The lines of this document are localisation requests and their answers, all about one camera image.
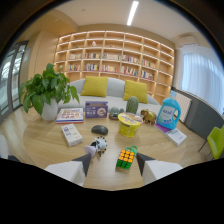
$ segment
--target green leaves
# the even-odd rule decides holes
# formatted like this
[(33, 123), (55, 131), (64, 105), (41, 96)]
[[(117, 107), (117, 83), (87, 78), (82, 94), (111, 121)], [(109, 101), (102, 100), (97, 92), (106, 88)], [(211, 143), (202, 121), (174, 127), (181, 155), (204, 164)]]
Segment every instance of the green leaves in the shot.
[(58, 79), (54, 78), (53, 80), (51, 80), (51, 89), (54, 89), (54, 87), (57, 85)]
[(70, 86), (71, 94), (72, 94), (72, 99), (74, 98), (79, 102), (79, 96), (77, 94), (77, 89), (74, 86)]
[(47, 64), (47, 67), (46, 67), (46, 71), (47, 71), (47, 73), (52, 73), (52, 69), (53, 69), (53, 67), (54, 67), (53, 64), (48, 63), (48, 64)]
[(30, 103), (31, 103), (30, 96), (29, 95), (25, 96), (23, 100), (23, 108), (26, 111), (26, 113), (28, 113), (29, 111)]
[(40, 115), (43, 112), (44, 102), (51, 105), (51, 98), (55, 98), (57, 103), (61, 100), (63, 103), (68, 103), (71, 97), (79, 102), (76, 88), (69, 83), (70, 80), (63, 73), (55, 73), (54, 65), (48, 63), (42, 75), (35, 74), (33, 78), (20, 85), (20, 102), (25, 93), (23, 107), (26, 113), (30, 106), (33, 106)]
[(33, 97), (33, 107), (37, 111), (38, 114), (42, 114), (44, 108), (44, 101), (41, 96), (36, 95)]
[(49, 91), (42, 93), (41, 98), (45, 103), (51, 105), (51, 93)]
[(48, 80), (48, 78), (42, 79), (42, 84), (46, 90), (47, 90), (49, 83), (50, 83), (50, 81)]
[(24, 94), (23, 89), (26, 86), (26, 83), (22, 83), (19, 87), (19, 101), (21, 102), (21, 97)]

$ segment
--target curtain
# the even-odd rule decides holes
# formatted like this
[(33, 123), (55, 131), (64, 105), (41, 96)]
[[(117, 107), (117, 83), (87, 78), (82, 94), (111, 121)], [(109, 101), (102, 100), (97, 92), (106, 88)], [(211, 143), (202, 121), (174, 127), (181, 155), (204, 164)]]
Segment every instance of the curtain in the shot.
[(224, 73), (200, 54), (184, 54), (182, 90), (206, 101), (220, 114), (224, 108)]

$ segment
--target panda toy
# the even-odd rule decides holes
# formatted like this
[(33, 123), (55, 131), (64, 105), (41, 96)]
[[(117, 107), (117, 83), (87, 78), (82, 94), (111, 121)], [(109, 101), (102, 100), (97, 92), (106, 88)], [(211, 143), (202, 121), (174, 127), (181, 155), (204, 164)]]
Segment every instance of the panda toy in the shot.
[(99, 156), (101, 156), (101, 150), (103, 150), (104, 153), (106, 151), (106, 147), (107, 141), (104, 137), (100, 136), (95, 138), (91, 145), (85, 146), (84, 150), (86, 153), (90, 153), (92, 157), (95, 155), (96, 152), (99, 154)]

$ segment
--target ceiling light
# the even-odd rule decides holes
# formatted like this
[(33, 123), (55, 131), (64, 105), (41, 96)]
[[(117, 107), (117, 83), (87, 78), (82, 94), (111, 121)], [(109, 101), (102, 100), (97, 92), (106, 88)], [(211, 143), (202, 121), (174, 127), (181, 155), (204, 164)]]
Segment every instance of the ceiling light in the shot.
[(127, 23), (128, 26), (130, 26), (132, 23), (132, 19), (134, 17), (135, 11), (137, 9), (138, 3), (139, 2), (137, 2), (137, 1), (133, 1), (133, 3), (132, 3), (131, 11), (130, 11), (129, 17), (128, 17), (128, 23)]

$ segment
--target rubik's cube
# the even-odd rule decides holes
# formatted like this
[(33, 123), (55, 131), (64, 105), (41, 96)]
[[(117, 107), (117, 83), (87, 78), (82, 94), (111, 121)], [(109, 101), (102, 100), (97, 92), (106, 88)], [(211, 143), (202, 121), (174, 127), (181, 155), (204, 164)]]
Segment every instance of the rubik's cube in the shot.
[(120, 167), (129, 170), (131, 164), (133, 163), (134, 153), (122, 149), (117, 160), (116, 167)]

